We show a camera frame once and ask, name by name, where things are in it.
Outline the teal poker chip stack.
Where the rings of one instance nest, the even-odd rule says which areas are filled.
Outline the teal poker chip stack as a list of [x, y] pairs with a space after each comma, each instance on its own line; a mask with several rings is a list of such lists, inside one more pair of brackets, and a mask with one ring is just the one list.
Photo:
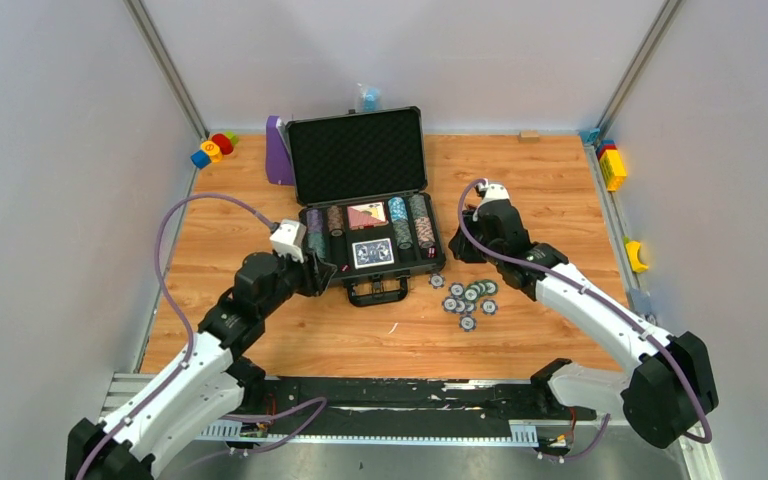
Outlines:
[[322, 261], [327, 260], [328, 242], [325, 234], [320, 231], [312, 231], [307, 234], [307, 245]]

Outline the blue playing card deck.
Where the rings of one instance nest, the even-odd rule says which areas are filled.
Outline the blue playing card deck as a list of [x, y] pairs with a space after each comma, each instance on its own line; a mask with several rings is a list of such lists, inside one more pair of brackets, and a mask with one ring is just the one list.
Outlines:
[[354, 242], [351, 244], [355, 269], [372, 268], [395, 263], [390, 238]]

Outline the red playing card deck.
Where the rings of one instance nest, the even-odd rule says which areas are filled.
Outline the red playing card deck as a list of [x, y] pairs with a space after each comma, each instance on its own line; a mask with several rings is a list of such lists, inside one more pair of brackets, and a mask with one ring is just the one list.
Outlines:
[[374, 228], [388, 224], [382, 202], [351, 205], [347, 207], [346, 213], [350, 230]]

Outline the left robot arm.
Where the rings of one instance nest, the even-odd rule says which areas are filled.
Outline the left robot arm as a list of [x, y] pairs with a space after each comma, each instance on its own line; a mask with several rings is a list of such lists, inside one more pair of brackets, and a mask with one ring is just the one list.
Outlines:
[[264, 372], [244, 357], [267, 317], [294, 295], [321, 295], [338, 268], [307, 252], [248, 255], [234, 284], [199, 323], [184, 349], [139, 393], [97, 422], [70, 431], [68, 479], [156, 479], [206, 427], [266, 400]]

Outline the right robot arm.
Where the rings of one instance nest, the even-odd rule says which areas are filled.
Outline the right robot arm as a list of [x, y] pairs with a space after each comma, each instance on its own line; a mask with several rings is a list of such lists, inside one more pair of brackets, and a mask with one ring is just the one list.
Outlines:
[[449, 247], [465, 263], [489, 263], [505, 284], [571, 321], [620, 366], [609, 372], [559, 359], [531, 390], [544, 417], [569, 406], [621, 416], [647, 443], [666, 448], [681, 437], [713, 440], [708, 418], [719, 397], [709, 350], [690, 331], [673, 334], [595, 286], [560, 250], [529, 236], [507, 198], [458, 206]]

